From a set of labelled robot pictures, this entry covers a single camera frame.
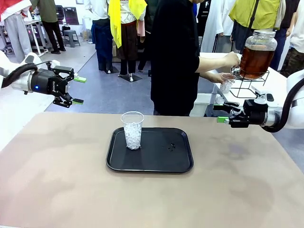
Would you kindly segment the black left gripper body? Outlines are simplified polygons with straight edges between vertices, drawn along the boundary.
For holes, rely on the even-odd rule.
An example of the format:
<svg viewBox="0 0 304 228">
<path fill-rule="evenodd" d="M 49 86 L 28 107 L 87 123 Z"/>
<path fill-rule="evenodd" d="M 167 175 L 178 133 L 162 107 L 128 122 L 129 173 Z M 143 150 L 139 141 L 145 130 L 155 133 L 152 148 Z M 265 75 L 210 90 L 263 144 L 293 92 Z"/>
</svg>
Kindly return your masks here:
<svg viewBox="0 0 304 228">
<path fill-rule="evenodd" d="M 52 69 L 39 69 L 35 71 L 30 80 L 30 89 L 33 92 L 55 95 L 58 92 L 63 94 L 67 93 L 68 82 L 66 79 L 62 79 L 57 76 Z"/>
</svg>

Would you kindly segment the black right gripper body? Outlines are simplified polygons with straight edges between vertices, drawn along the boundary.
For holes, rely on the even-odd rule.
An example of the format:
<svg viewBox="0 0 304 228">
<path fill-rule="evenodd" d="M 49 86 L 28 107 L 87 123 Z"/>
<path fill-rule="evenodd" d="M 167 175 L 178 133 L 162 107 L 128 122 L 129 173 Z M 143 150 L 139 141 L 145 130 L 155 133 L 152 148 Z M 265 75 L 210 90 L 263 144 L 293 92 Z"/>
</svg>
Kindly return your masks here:
<svg viewBox="0 0 304 228">
<path fill-rule="evenodd" d="M 243 112 L 245 113 L 246 124 L 249 125 L 261 125 L 264 123 L 266 114 L 268 112 L 267 104 L 257 104 L 254 99 L 248 99 L 244 101 Z"/>
</svg>

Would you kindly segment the person's right hand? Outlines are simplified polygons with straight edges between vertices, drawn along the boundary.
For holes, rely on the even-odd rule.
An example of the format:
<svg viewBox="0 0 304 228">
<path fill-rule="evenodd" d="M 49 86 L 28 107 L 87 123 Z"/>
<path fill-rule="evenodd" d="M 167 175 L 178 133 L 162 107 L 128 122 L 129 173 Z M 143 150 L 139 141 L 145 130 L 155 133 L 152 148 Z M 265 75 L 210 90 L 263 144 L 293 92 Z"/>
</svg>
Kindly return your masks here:
<svg viewBox="0 0 304 228">
<path fill-rule="evenodd" d="M 223 57 L 225 67 L 236 67 L 240 64 L 240 59 L 235 52 L 230 52 Z"/>
</svg>

